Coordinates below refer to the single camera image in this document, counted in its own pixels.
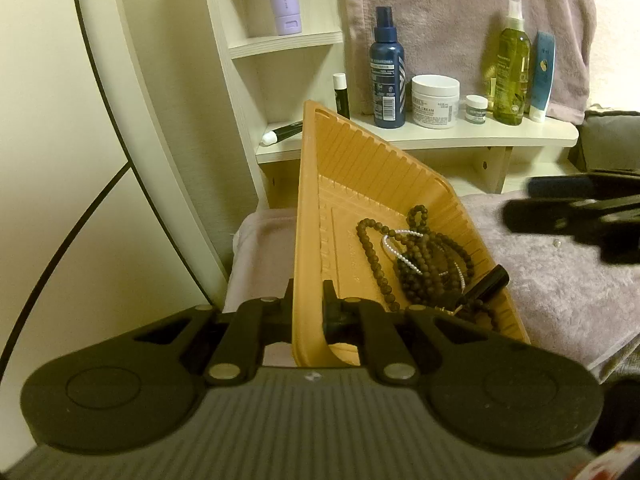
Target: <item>blue spray bottle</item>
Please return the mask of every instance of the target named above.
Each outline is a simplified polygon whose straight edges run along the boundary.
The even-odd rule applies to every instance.
[[[369,49],[374,120],[380,128],[399,128],[405,115],[404,48],[398,43],[391,7],[376,7],[374,36]]]

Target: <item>gray cushion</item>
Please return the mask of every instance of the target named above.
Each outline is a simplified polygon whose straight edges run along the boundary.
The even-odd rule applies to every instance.
[[[580,127],[584,170],[640,168],[640,114],[587,111]]]

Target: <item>shelf bracket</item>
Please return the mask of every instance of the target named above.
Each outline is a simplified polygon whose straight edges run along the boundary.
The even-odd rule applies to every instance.
[[[502,193],[512,151],[513,146],[492,146],[482,148],[474,157],[473,167],[487,193]]]

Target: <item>cream wall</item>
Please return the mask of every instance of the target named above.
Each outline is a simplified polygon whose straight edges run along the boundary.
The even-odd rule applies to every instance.
[[[640,0],[596,0],[590,104],[640,111]]]
[[[123,0],[151,101],[180,176],[220,259],[257,195],[206,0]]]
[[[0,39],[3,357],[13,327],[28,313],[0,382],[4,471],[34,444],[20,390],[36,368],[205,298],[132,170],[125,171],[74,0],[0,0]],[[117,75],[126,78],[124,70]],[[76,237],[68,237],[116,175]],[[71,239],[42,284],[54,254]]]

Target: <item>metal rivet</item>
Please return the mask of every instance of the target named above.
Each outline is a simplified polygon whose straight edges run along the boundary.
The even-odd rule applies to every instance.
[[[415,368],[407,363],[391,363],[384,372],[389,379],[407,380],[414,376]]]
[[[218,363],[209,368],[209,375],[214,379],[228,381],[240,375],[240,367],[231,363]]]

